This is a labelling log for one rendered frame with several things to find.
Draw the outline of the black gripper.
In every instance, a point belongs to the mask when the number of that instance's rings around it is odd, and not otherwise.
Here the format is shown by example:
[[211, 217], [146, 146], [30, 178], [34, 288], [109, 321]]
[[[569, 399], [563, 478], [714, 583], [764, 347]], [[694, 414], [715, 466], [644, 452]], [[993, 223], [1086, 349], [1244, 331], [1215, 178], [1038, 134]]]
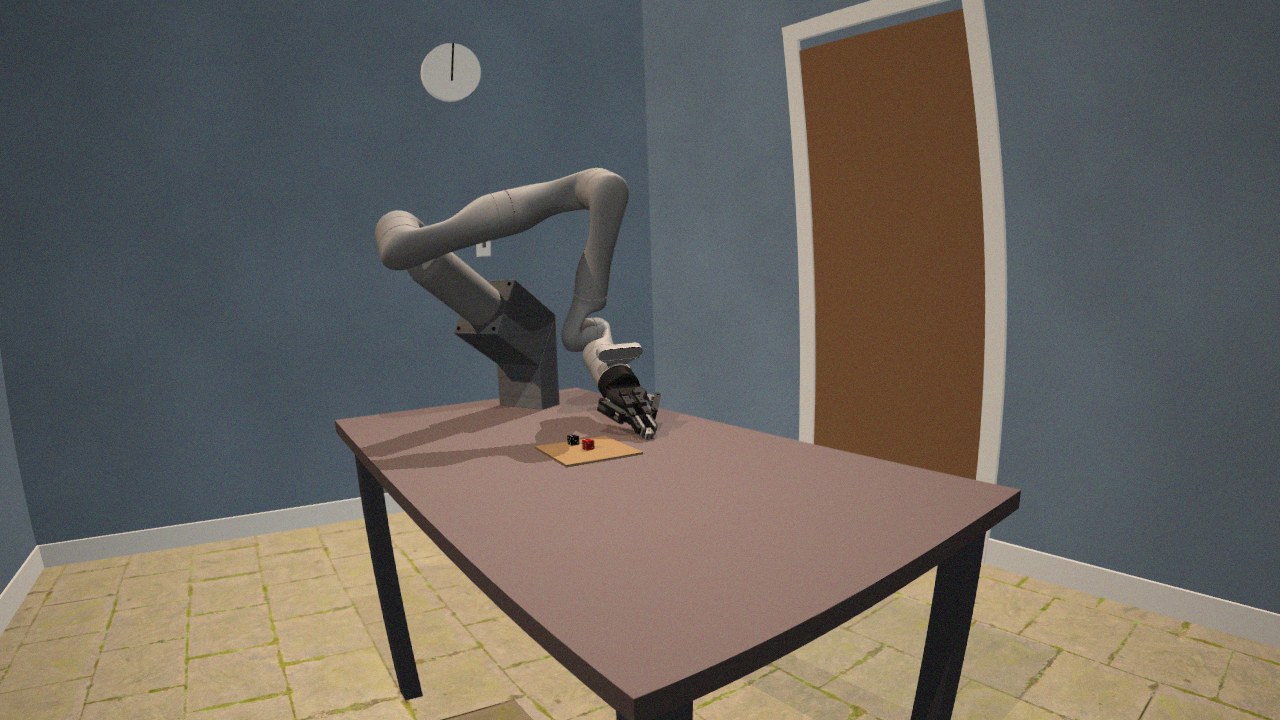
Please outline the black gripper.
[[[660, 393], [646, 395], [628, 366], [611, 366], [602, 374], [598, 388], [604, 398], [599, 398], [596, 411], [620, 424], [627, 421], [640, 437], [645, 436], [646, 428], [652, 428], [655, 436]], [[646, 407], [645, 400], [652, 409]]]

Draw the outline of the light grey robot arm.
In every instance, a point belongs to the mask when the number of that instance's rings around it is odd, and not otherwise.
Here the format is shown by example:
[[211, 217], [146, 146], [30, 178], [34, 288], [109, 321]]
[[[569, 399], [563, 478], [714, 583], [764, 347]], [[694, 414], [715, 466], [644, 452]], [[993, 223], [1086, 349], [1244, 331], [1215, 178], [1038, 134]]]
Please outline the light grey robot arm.
[[495, 315], [500, 293], [453, 251], [518, 234], [563, 211], [590, 210], [588, 243], [561, 337], [568, 351], [584, 350], [582, 361], [598, 387], [611, 366], [628, 366], [643, 355], [639, 343], [613, 345], [611, 325], [602, 318], [586, 318], [605, 307], [614, 243], [627, 202], [625, 179], [593, 168], [557, 181], [488, 193], [433, 225], [424, 225], [408, 211], [389, 211], [378, 222], [375, 240], [387, 268], [410, 272], [415, 282], [460, 316], [483, 325]]

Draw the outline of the tan square mat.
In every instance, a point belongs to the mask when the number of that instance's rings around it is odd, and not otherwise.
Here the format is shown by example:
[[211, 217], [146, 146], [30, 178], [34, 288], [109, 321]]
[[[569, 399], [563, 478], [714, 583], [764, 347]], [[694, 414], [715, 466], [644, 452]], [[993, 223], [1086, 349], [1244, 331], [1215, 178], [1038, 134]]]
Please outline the tan square mat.
[[630, 447], [628, 445], [623, 445], [616, 439], [611, 439], [607, 436], [594, 437], [590, 439], [594, 439], [595, 442], [595, 448], [593, 450], [582, 448], [582, 439], [579, 439], [579, 445], [573, 446], [567, 442], [561, 442], [554, 445], [535, 446], [535, 448], [557, 462], [561, 462], [564, 468], [643, 455], [643, 451]]

